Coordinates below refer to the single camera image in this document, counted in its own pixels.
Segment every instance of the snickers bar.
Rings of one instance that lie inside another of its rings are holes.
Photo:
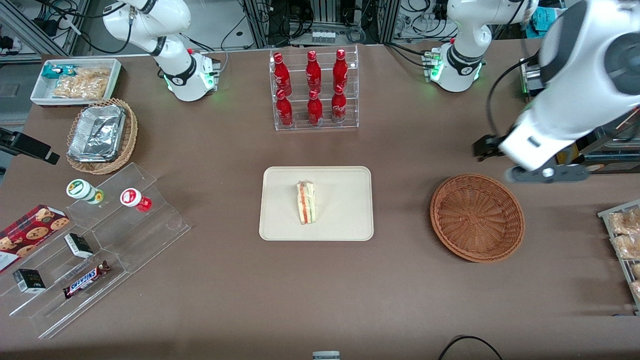
[[[106,260],[103,261],[101,264],[93,268],[86,275],[82,276],[76,282],[71,284],[71,286],[69,286],[68,288],[64,288],[62,291],[65,293],[65,297],[67,299],[71,298],[80,290],[89,286],[89,284],[91,284],[93,281],[100,279],[102,275],[108,273],[110,270],[111,268],[109,267],[109,265],[107,265],[107,261]]]

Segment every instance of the white tray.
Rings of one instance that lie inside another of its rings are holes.
[[[317,221],[301,225],[296,184],[316,185]],[[367,241],[373,236],[371,172],[365,167],[270,167],[262,180],[260,237]]]

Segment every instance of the small black box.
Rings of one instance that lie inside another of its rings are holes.
[[[25,294],[39,294],[47,289],[38,270],[18,269],[13,273],[18,289]]]
[[[65,241],[75,256],[85,259],[93,256],[93,250],[82,236],[68,233],[65,235]]]

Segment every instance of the clear acrylic shelf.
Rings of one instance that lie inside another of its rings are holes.
[[[351,46],[328,46],[313,47],[308,50],[315,50],[317,61],[322,70],[322,87],[320,93],[320,101],[323,104],[324,121],[321,127],[312,127],[308,121],[307,101],[309,100],[309,87],[307,85],[307,53],[299,53],[298,49],[277,49],[271,50],[269,54],[269,76],[271,79],[271,102],[273,103],[273,118],[276,130],[315,130],[323,129],[342,129],[350,127],[358,127],[360,124],[358,100],[360,91],[358,87],[358,48]],[[336,124],[331,120],[331,98],[333,97],[333,64],[335,63],[335,52],[338,49],[344,49],[346,52],[346,61],[349,65],[347,71],[347,87],[344,95],[347,98],[347,115],[344,122]],[[278,87],[275,83],[273,71],[275,62],[273,54],[282,53],[284,63],[289,68],[291,76],[291,90],[289,96],[291,108],[293,110],[293,126],[284,127],[278,118],[278,110],[276,108],[276,90]]]
[[[178,211],[152,186],[155,180],[131,163],[98,185],[105,193],[102,206],[85,202],[69,206],[75,226],[66,226],[27,259],[0,274],[0,296],[13,310],[10,314],[30,318],[39,338],[51,338],[189,231],[191,227]],[[121,205],[120,194],[130,187],[152,200],[151,210],[141,213]],[[88,259],[74,256],[64,240],[68,233],[83,235],[94,255]],[[63,288],[105,260],[111,271],[72,298],[65,298]],[[21,293],[12,275],[18,268],[38,270],[47,289],[37,295]]]

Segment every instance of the coca-cola bottle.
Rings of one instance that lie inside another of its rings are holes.
[[[282,61],[282,54],[275,53],[273,55],[273,61],[276,63],[273,75],[276,78],[276,85],[279,89],[284,90],[285,96],[291,95],[291,77],[289,76],[289,69]]]
[[[333,65],[333,88],[335,89],[335,85],[342,85],[342,88],[345,89],[347,87],[347,70],[349,70],[349,65],[347,65],[346,52],[344,49],[338,49],[335,52],[335,64]]]
[[[335,94],[331,98],[331,119],[334,123],[340,124],[344,122],[347,113],[347,98],[344,96],[344,87],[338,84],[333,89]]]
[[[307,53],[307,84],[310,90],[321,91],[322,70],[318,64],[316,52],[313,50]]]
[[[280,118],[280,123],[284,127],[293,126],[293,111],[291,110],[291,103],[285,96],[285,92],[282,89],[278,89],[276,91],[276,109],[278,110],[278,117]]]
[[[309,111],[309,124],[313,127],[322,126],[322,103],[318,99],[319,92],[317,90],[309,90],[309,102],[307,109]]]

